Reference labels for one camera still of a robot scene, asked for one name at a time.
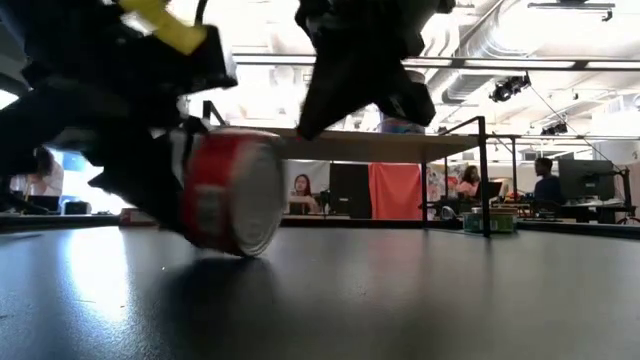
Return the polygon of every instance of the ceiling light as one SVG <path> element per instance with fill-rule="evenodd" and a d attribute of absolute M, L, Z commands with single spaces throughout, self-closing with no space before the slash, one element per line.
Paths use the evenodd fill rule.
<path fill-rule="evenodd" d="M 18 100 L 18 96 L 5 90 L 0 90 L 0 109 L 9 106 L 14 101 Z"/>
<path fill-rule="evenodd" d="M 553 3 L 530 3 L 529 9 L 537 10 L 573 10 L 573 11 L 607 11 L 614 9 L 613 3 L 586 3 L 587 0 L 560 0 Z"/>
<path fill-rule="evenodd" d="M 525 76 L 512 76 L 505 81 L 496 83 L 496 87 L 491 95 L 489 95 L 489 99 L 493 100 L 493 102 L 505 102 L 529 86 L 531 86 L 529 74 Z"/>
<path fill-rule="evenodd" d="M 542 132 L 540 133 L 540 135 L 545 136 L 545 135 L 550 135 L 550 136 L 554 136 L 554 135 L 562 135 L 562 134 L 566 134 L 567 132 L 569 132 L 569 129 L 567 127 L 567 123 L 566 122 L 559 122 L 555 125 L 552 125 L 548 128 L 544 128 L 542 129 Z"/>

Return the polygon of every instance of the dark shirt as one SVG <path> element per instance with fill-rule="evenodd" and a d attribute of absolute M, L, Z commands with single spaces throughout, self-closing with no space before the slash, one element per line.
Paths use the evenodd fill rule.
<path fill-rule="evenodd" d="M 307 204 L 289 204 L 289 215 L 308 215 L 309 205 Z"/>
<path fill-rule="evenodd" d="M 537 201 L 554 202 L 558 205 L 564 205 L 566 202 L 560 189 L 560 179 L 553 175 L 538 181 L 533 195 Z"/>

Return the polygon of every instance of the woman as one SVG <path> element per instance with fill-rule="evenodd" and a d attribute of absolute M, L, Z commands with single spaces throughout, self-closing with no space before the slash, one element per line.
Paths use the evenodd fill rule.
<path fill-rule="evenodd" d="M 289 196 L 289 214 L 307 215 L 319 212 L 320 207 L 311 195 L 311 180 L 305 174 L 296 176 Z"/>
<path fill-rule="evenodd" d="M 38 170 L 27 176 L 18 175 L 11 181 L 11 189 L 25 195 L 61 196 L 64 170 L 54 159 L 53 154 L 44 147 L 35 151 Z"/>
<path fill-rule="evenodd" d="M 460 184 L 458 184 L 456 191 L 465 199 L 472 198 L 476 196 L 479 183 L 480 176 L 478 175 L 478 168 L 473 165 L 468 166 L 464 170 L 462 181 L 460 182 Z"/>

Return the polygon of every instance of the red can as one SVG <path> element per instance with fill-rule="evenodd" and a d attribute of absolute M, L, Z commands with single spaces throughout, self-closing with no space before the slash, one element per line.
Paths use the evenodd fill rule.
<path fill-rule="evenodd" d="M 266 132 L 222 128 L 194 143 L 181 209 L 189 241 L 238 256 L 267 248 L 285 208 L 279 141 Z"/>

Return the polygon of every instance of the person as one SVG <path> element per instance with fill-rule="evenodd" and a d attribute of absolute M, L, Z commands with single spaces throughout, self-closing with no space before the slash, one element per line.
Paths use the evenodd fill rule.
<path fill-rule="evenodd" d="M 296 176 L 293 191 L 289 196 L 290 215 L 308 215 L 319 213 L 320 206 L 311 195 L 311 180 L 306 174 Z"/>
<path fill-rule="evenodd" d="M 11 189 L 25 195 L 62 196 L 64 171 L 45 147 L 35 151 L 38 170 L 35 174 L 18 175 L 11 181 Z"/>
<path fill-rule="evenodd" d="M 535 161 L 536 176 L 542 177 L 537 183 L 533 191 L 533 196 L 536 201 L 554 203 L 556 205 L 563 205 L 566 199 L 562 195 L 560 188 L 560 179 L 557 176 L 551 175 L 551 168 L 553 167 L 553 161 L 548 158 L 538 158 Z"/>
<path fill-rule="evenodd" d="M 478 184 L 480 184 L 480 175 L 478 175 L 478 168 L 474 165 L 471 165 L 464 170 L 464 174 L 462 174 L 462 181 L 456 187 L 456 191 L 465 199 L 472 198 L 478 191 Z"/>

